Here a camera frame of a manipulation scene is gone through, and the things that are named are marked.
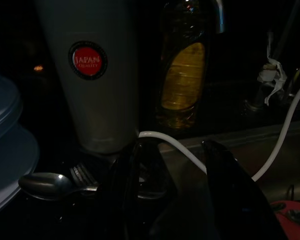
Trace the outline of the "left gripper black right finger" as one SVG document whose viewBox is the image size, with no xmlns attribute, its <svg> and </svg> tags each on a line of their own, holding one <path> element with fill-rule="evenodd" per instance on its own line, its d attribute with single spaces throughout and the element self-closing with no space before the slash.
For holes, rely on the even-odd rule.
<svg viewBox="0 0 300 240">
<path fill-rule="evenodd" d="M 214 222 L 222 240 L 286 240 L 266 197 L 222 144 L 204 140 Z"/>
</svg>

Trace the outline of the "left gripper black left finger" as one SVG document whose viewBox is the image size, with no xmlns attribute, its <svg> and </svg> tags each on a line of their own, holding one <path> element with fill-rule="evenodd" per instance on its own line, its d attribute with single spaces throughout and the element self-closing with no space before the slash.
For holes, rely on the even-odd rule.
<svg viewBox="0 0 300 240">
<path fill-rule="evenodd" d="M 127 146 L 97 191 L 97 239 L 152 240 L 176 185 L 153 141 Z"/>
</svg>

